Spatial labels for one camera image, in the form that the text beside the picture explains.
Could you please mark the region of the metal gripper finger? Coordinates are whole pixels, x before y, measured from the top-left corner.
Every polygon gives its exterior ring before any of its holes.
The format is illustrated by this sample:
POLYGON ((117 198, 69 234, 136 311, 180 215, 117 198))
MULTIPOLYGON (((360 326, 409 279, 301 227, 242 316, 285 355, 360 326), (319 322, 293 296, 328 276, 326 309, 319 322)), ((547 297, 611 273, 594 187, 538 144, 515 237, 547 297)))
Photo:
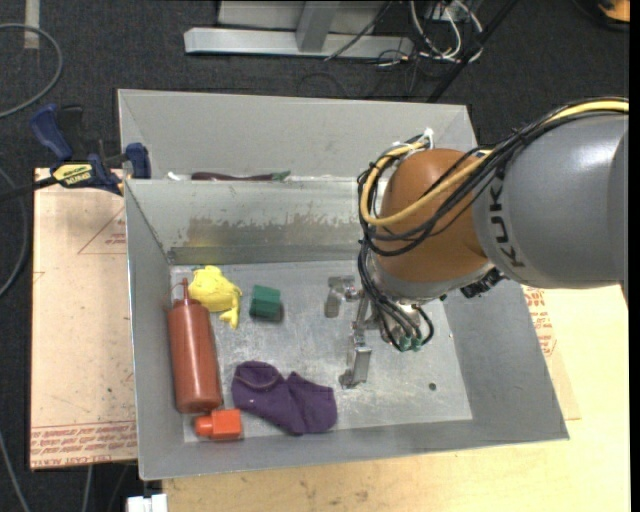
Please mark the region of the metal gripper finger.
POLYGON ((372 348, 358 336, 351 336, 348 342, 347 368, 339 377, 344 389, 352 389, 368 380, 372 348))
POLYGON ((328 278, 328 294, 324 303, 326 318, 336 318, 343 302, 358 300, 358 290, 354 276, 332 276, 328 278))

